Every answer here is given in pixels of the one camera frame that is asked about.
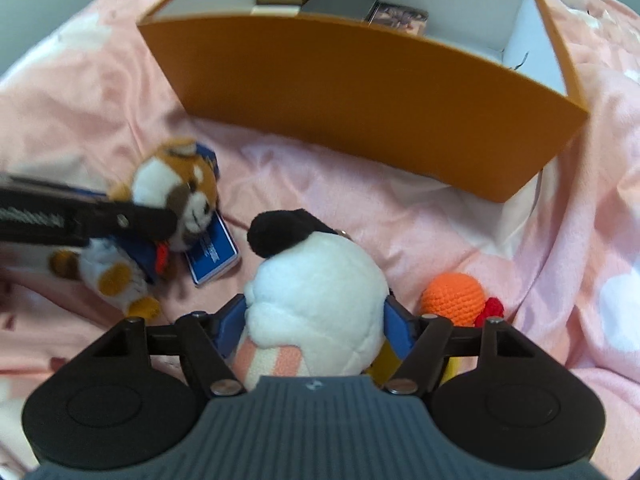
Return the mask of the white panda plush toy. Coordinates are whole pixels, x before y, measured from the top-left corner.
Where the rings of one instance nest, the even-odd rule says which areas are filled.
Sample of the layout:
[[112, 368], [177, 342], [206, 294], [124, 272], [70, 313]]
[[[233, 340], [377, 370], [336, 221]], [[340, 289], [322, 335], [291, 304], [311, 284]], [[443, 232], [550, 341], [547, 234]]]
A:
[[258, 214], [246, 239], [262, 261], [244, 288], [232, 361], [245, 388], [267, 376], [364, 373], [383, 347], [390, 296], [373, 258], [305, 209]]

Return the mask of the red panda plush toy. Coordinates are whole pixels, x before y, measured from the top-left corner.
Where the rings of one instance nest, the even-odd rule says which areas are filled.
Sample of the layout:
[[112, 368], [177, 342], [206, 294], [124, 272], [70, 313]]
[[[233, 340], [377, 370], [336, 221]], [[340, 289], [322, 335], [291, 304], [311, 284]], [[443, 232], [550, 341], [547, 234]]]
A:
[[172, 256], [187, 252], [212, 225], [218, 206], [215, 153], [191, 138], [169, 140], [107, 194], [114, 224], [80, 249], [58, 249], [49, 269], [80, 281], [122, 314], [152, 321], [154, 296]]

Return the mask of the illustrated card box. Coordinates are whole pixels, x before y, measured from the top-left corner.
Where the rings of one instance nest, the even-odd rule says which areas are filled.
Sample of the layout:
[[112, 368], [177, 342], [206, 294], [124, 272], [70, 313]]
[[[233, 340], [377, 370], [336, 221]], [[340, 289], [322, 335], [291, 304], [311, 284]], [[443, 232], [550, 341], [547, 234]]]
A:
[[387, 2], [380, 2], [369, 18], [370, 24], [386, 26], [416, 37], [425, 35], [427, 21], [426, 11]]

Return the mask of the dark grey box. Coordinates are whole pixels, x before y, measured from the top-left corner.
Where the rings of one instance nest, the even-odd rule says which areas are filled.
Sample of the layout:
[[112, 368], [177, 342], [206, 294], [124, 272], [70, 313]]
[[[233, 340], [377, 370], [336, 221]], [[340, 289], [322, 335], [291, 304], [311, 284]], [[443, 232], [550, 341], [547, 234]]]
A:
[[307, 0], [300, 12], [367, 22], [377, 6], [378, 0]]

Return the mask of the orange crochet ball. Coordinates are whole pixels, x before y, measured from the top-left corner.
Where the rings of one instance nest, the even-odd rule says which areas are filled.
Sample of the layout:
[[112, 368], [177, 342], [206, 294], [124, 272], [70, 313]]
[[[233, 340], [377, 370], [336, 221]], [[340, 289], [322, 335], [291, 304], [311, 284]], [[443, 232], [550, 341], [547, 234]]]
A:
[[433, 278], [420, 297], [421, 314], [448, 318], [454, 326], [482, 327], [488, 318], [504, 318], [504, 307], [496, 297], [488, 297], [471, 275], [443, 273]]

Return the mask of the blue card box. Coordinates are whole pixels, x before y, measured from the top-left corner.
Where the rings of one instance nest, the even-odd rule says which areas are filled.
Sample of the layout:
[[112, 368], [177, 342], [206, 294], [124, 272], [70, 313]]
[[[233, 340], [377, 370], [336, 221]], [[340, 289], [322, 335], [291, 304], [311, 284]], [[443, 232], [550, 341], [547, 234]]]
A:
[[219, 167], [216, 154], [197, 143], [195, 155], [198, 161], [194, 164], [194, 179], [189, 182], [188, 223], [184, 232], [198, 236], [186, 251], [186, 263], [194, 285], [200, 287], [221, 278], [240, 262], [241, 257], [218, 209]]

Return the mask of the pink patterned duvet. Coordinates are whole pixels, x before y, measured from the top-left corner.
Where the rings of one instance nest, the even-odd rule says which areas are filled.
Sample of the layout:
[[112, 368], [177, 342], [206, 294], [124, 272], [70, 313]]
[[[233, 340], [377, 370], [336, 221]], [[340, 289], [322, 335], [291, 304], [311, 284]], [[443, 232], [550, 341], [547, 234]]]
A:
[[258, 212], [304, 207], [346, 231], [414, 307], [456, 270], [600, 396], [594, 463], [639, 465], [639, 18], [616, 0], [546, 0], [591, 110], [505, 204], [356, 159], [189, 117], [137, 31], [158, 0], [96, 0], [1, 81], [1, 167], [107, 188], [170, 136], [209, 144], [239, 245]]

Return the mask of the orange cardboard box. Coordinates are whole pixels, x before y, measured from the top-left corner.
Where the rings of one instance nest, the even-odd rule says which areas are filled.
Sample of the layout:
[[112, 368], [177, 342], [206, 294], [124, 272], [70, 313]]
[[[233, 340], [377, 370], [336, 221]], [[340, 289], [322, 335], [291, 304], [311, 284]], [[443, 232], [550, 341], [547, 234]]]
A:
[[416, 37], [256, 0], [160, 0], [138, 27], [186, 111], [435, 178], [504, 202], [585, 125], [544, 0], [383, 0]]

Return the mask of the small white box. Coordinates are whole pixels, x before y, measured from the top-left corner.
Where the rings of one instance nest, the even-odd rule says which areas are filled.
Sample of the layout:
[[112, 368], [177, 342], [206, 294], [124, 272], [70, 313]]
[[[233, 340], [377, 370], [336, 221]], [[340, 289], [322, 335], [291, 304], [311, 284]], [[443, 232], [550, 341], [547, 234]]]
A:
[[300, 6], [295, 4], [256, 4], [250, 10], [252, 15], [296, 16]]

